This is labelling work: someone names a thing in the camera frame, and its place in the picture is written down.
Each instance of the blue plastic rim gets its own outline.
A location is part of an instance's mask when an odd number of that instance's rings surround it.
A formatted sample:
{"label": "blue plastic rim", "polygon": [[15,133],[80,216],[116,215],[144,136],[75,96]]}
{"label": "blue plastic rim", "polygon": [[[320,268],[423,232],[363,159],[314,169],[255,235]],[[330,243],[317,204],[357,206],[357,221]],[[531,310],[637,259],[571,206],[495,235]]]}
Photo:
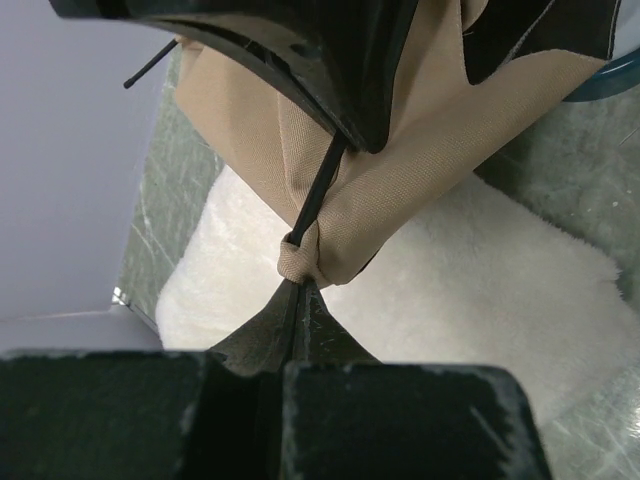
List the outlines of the blue plastic rim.
{"label": "blue plastic rim", "polygon": [[609,63],[578,87],[565,102],[592,102],[612,97],[640,84],[640,49]]}

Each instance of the tan cloth bag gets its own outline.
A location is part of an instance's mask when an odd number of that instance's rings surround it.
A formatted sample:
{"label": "tan cloth bag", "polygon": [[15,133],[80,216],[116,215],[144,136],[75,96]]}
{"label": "tan cloth bag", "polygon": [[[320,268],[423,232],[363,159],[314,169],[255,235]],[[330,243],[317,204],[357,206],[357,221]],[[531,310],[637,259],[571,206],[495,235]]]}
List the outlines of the tan cloth bag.
{"label": "tan cloth bag", "polygon": [[[605,64],[548,50],[511,60],[471,86],[462,35],[485,5],[419,2],[396,74],[389,143],[376,155],[343,156],[301,247],[282,243],[278,270],[284,277],[300,283],[311,276],[322,287],[348,283],[426,203]],[[209,48],[185,47],[178,105],[227,164],[293,225],[330,135],[243,66]]]}

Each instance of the white towel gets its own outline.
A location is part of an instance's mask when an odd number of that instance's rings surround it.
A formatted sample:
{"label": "white towel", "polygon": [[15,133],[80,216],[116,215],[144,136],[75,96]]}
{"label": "white towel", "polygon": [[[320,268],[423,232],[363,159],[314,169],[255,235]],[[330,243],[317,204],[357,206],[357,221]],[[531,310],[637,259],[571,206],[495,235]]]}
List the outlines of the white towel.
{"label": "white towel", "polygon": [[[288,227],[226,168],[156,311],[169,349],[206,349],[257,313],[281,278]],[[401,228],[332,314],[386,362],[511,371],[539,424],[640,351],[613,261],[469,177]]]}

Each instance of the white fur mat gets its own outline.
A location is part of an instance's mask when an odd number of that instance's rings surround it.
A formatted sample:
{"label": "white fur mat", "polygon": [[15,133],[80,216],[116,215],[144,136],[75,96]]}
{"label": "white fur mat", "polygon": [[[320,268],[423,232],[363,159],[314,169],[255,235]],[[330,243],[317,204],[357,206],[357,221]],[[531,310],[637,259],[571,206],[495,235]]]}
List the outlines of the white fur mat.
{"label": "white fur mat", "polygon": [[[229,168],[216,181],[156,319],[168,349],[206,349],[262,309],[282,222]],[[469,177],[420,212],[329,310],[386,362],[502,366],[539,424],[597,388],[640,350],[613,261]]]}

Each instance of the drawstring bag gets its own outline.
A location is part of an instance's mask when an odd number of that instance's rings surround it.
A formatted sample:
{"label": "drawstring bag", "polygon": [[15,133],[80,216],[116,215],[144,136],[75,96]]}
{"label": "drawstring bag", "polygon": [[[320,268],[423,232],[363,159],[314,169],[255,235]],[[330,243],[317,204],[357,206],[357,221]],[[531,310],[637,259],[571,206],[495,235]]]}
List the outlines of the drawstring bag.
{"label": "drawstring bag", "polygon": [[[320,287],[349,283],[418,210],[605,65],[617,9],[615,0],[419,2],[387,146],[342,155],[300,245],[283,239],[280,274]],[[180,41],[179,107],[293,227],[330,134],[242,65]]]}

